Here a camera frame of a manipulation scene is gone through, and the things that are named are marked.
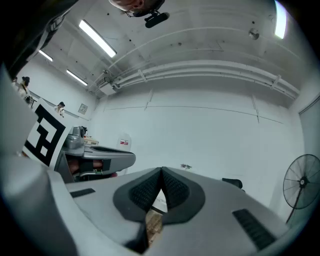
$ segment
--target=electric fan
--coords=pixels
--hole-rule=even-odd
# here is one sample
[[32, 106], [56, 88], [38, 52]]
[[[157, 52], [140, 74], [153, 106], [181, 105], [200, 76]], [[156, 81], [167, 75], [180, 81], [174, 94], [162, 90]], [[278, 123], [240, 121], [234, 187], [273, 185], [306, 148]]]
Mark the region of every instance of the electric fan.
[[283, 180], [285, 201], [294, 210], [306, 208], [317, 198], [320, 191], [320, 160], [312, 154], [298, 157], [286, 171]]

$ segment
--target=white ceiling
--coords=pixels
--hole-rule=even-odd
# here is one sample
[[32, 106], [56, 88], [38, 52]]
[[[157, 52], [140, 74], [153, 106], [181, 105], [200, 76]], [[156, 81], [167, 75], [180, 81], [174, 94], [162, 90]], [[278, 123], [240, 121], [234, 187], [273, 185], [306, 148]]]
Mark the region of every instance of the white ceiling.
[[[284, 39], [274, 35], [273, 1], [166, 0], [159, 11], [170, 13], [170, 18], [148, 29], [145, 17], [129, 18], [108, 0], [79, 0], [44, 51], [54, 59], [51, 65], [64, 73], [71, 70], [92, 92], [103, 70], [112, 79], [125, 78], [138, 69], [190, 60], [246, 64], [301, 88], [308, 73], [309, 46], [290, 17]], [[79, 28], [81, 20], [104, 37], [117, 52], [115, 57]], [[258, 29], [258, 40], [249, 37], [251, 28]]]

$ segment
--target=fan stand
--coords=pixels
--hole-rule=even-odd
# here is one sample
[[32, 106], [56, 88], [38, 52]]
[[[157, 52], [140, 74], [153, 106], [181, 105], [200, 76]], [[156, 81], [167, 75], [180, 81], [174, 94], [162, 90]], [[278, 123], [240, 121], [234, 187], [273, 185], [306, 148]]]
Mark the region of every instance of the fan stand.
[[300, 190], [299, 190], [299, 193], [298, 193], [298, 195], [297, 195], [297, 197], [296, 197], [296, 200], [295, 200], [294, 206], [293, 206], [293, 208], [292, 208], [292, 211], [291, 211], [288, 219], [287, 219], [286, 222], [285, 222], [286, 224], [288, 224], [290, 218], [291, 218], [292, 215], [294, 214], [294, 211], [296, 210], [296, 207], [297, 207], [297, 204], [298, 204], [298, 201], [299, 201], [299, 197], [300, 197], [300, 195], [301, 195], [301, 192], [302, 192], [302, 190], [306, 187], [306, 185], [309, 183], [309, 181], [308, 181], [307, 177], [304, 176], [304, 177], [302, 177], [302, 178], [300, 179], [300, 182], [299, 182], [299, 183], [300, 183], [300, 185], [299, 185], [299, 186], [300, 186]]

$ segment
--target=fan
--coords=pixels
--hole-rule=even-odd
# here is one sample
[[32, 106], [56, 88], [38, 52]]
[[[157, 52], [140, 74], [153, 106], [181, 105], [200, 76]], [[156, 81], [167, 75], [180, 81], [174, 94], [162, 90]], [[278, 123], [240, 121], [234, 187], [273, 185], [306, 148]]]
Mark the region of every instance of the fan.
[[294, 210], [311, 205], [320, 191], [320, 160], [312, 154], [298, 157], [286, 171], [283, 180], [283, 195]]

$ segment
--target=fluorescent ceiling light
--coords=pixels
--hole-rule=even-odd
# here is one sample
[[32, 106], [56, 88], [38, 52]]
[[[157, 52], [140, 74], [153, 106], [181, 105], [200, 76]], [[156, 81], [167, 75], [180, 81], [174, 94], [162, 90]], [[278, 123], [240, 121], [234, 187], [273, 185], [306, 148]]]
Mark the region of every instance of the fluorescent ceiling light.
[[111, 58], [117, 53], [106, 43], [106, 41], [84, 20], [81, 20], [79, 27], [88, 34]]
[[46, 57], [49, 61], [53, 62], [54, 59], [51, 58], [48, 54], [44, 53], [42, 50], [39, 50], [39, 53]]
[[285, 36], [286, 31], [286, 9], [277, 1], [275, 1], [276, 8], [276, 25], [275, 25], [275, 35], [280, 37], [281, 39]]
[[74, 77], [75, 79], [77, 79], [80, 83], [84, 84], [85, 86], [88, 85], [85, 81], [81, 80], [79, 77], [77, 77], [74, 73], [70, 72], [69, 70], [66, 70], [66, 72], [67, 72], [70, 76], [72, 76], [72, 77]]

